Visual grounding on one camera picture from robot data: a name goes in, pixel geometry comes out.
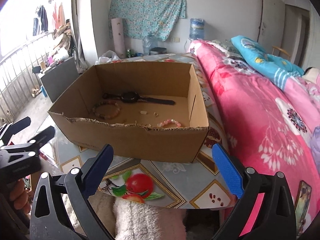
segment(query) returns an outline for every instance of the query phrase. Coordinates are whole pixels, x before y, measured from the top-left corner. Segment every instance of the metal railing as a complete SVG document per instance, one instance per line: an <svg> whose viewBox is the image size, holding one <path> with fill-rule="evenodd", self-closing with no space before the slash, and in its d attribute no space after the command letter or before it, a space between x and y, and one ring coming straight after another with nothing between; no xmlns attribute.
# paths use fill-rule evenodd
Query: metal railing
<svg viewBox="0 0 320 240"><path fill-rule="evenodd" d="M0 117L12 122L41 86L32 68L46 60L53 49L53 32L44 33L7 54L0 61Z"/></svg>

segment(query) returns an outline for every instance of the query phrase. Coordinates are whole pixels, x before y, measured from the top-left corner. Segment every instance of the green can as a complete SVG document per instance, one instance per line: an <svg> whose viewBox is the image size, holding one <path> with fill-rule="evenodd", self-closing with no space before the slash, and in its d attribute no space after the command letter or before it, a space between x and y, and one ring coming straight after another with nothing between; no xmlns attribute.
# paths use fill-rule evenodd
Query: green can
<svg viewBox="0 0 320 240"><path fill-rule="evenodd" d="M127 58L131 57L131 49L127 49Z"/></svg>

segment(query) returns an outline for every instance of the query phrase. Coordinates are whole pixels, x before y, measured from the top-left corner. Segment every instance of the white door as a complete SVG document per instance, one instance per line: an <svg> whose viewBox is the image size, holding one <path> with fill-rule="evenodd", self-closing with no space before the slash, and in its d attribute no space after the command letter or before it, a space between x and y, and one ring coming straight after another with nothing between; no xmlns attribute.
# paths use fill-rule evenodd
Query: white door
<svg viewBox="0 0 320 240"><path fill-rule="evenodd" d="M262 0L258 43L268 54L272 46L281 47L284 31L285 4L281 0Z"/></svg>

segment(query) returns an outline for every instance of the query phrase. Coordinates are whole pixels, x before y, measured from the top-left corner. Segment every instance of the wooden chair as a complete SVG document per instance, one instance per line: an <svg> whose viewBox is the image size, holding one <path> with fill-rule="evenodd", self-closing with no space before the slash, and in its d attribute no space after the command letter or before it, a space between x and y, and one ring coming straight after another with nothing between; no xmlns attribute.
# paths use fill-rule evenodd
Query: wooden chair
<svg viewBox="0 0 320 240"><path fill-rule="evenodd" d="M274 52L275 52L275 50L277 49L277 50L279 50L280 52L282 52L283 54L285 54L285 55L288 57L288 60L290 61L291 55L290 55L286 50L281 49L281 48L279 48L279 47L277 47L277 46L272 46L272 47L273 47L272 55L274 55Z"/></svg>

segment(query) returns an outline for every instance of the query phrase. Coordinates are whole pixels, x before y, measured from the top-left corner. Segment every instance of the hand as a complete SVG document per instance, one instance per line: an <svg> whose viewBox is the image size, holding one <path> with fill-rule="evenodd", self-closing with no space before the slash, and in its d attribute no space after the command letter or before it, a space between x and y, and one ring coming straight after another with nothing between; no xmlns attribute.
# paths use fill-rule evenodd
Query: hand
<svg viewBox="0 0 320 240"><path fill-rule="evenodd" d="M28 202L28 193L24 189L23 179L19 179L13 190L10 192L10 201L14 201L14 208L22 209L25 214L28 214L31 210L30 203Z"/></svg>

